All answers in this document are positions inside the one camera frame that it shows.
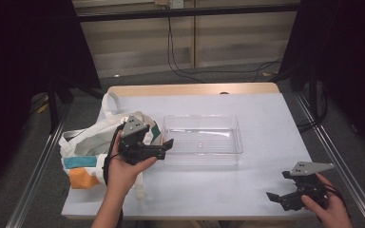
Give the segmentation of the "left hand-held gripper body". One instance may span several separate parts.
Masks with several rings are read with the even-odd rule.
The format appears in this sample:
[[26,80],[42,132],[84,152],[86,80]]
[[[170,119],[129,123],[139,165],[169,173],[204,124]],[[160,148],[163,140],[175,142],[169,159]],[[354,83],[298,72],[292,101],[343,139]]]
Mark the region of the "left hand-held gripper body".
[[128,117],[118,145],[119,154],[125,162],[134,165],[155,155],[155,146],[144,144],[148,131],[148,124],[134,116]]

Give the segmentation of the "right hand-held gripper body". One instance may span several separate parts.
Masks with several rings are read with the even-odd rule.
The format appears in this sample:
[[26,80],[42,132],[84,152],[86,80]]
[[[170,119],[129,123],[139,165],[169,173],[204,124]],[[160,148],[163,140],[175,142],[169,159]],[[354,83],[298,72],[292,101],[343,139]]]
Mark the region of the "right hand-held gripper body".
[[300,210],[304,207],[301,200],[303,195],[310,197],[322,208],[327,204],[327,191],[324,184],[317,177],[318,172],[333,169],[335,166],[332,163],[320,163],[310,161],[299,161],[290,173],[294,178],[297,190],[293,193],[281,196],[281,203],[284,211]]

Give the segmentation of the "clear plastic container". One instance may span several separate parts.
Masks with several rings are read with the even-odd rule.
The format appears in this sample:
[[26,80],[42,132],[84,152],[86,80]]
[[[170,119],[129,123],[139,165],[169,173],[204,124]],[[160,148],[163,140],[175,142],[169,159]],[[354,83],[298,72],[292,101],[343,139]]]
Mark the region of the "clear plastic container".
[[243,152],[238,118],[232,115],[168,115],[163,139],[174,140],[166,165],[237,165]]

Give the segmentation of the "white canvas tote bag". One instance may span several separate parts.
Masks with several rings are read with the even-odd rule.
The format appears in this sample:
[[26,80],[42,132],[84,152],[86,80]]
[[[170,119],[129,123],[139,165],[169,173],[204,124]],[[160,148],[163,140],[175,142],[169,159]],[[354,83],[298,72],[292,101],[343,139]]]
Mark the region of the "white canvas tote bag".
[[105,183],[103,166],[110,143],[116,128],[129,116],[149,125],[144,144],[161,144],[162,133],[156,121],[141,111],[122,113],[119,97],[114,92],[104,95],[102,110],[104,117],[97,123],[88,128],[64,132],[59,140],[61,163],[72,189],[89,189]]

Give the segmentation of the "person's left hand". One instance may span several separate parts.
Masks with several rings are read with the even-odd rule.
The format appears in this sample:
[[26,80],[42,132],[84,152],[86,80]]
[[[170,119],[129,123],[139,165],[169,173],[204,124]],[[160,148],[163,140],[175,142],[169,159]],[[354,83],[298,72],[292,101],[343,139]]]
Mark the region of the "person's left hand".
[[135,183],[138,175],[157,161],[156,158],[152,157],[140,161],[135,165],[126,163],[121,159],[118,153],[120,138],[120,134],[117,134],[109,160],[106,193],[111,198],[124,198]]

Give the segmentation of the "person's right hand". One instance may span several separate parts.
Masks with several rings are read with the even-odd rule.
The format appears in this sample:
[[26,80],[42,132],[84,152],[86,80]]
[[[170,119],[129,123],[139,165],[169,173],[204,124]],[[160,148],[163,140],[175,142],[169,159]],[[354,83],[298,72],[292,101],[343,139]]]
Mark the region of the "person's right hand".
[[316,214],[324,228],[353,228],[345,204],[335,194],[334,186],[322,175],[317,174],[317,177],[328,188],[327,207],[323,209],[310,197],[303,195],[301,200],[305,207]]

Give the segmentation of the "white table cover sheet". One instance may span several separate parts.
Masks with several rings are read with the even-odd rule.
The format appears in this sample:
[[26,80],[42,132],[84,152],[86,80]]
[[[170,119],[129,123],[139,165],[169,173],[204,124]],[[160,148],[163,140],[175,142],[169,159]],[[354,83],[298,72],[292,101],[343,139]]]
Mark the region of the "white table cover sheet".
[[279,93],[247,95],[135,96],[120,100],[123,112],[142,111],[161,121],[166,115],[233,115],[243,152],[236,165],[178,166],[157,161],[144,173],[146,198],[129,193],[126,219],[312,219],[285,211],[268,193],[295,190],[281,173],[310,156]]

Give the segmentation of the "black metal stand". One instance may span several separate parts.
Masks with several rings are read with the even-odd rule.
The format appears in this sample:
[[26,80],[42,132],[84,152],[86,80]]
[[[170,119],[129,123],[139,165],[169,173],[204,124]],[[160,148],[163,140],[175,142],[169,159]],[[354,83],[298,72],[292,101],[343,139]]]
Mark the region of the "black metal stand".
[[53,134],[59,124],[59,116],[57,109],[57,98],[63,104],[73,102],[73,95],[70,92],[68,79],[50,79],[47,86],[48,107],[50,116],[50,134]]

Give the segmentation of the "black curtain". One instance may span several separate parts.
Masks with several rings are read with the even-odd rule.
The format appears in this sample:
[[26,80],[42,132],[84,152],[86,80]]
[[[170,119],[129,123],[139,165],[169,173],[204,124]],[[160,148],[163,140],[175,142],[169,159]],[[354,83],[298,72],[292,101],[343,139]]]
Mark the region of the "black curtain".
[[18,144],[31,98],[72,101],[101,86],[72,0],[0,0],[0,171]]
[[280,71],[316,75],[365,135],[365,0],[300,0]]

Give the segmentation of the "black horizontal bar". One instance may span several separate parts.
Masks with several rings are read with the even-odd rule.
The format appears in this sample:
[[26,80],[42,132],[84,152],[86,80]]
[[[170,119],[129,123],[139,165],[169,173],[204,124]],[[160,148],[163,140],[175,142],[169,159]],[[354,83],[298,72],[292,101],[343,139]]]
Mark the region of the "black horizontal bar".
[[217,8],[195,8],[195,9],[157,9],[145,11],[111,12],[111,13],[89,13],[76,16],[78,22],[102,22],[138,19],[157,19],[190,16],[210,16],[227,14],[246,13],[270,13],[297,11],[300,3],[275,4],[275,5],[255,5],[240,7],[217,7]]

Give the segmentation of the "metal floor rail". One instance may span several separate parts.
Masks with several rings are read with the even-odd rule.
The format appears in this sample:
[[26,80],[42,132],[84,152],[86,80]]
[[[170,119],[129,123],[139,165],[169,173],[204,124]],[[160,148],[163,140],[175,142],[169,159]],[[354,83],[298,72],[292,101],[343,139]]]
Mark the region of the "metal floor rail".
[[34,167],[31,177],[29,178],[28,184],[24,189],[21,198],[16,203],[5,228],[22,228],[25,218],[29,212],[29,208],[35,198],[37,187],[47,168],[51,153],[59,141],[61,132],[62,127],[58,126],[53,133],[49,135],[41,156]]
[[312,125],[302,133],[312,159],[336,166],[324,176],[345,199],[354,227],[365,228],[365,138],[335,105],[328,105],[328,115],[319,123],[306,97],[297,93],[295,98],[305,122]]

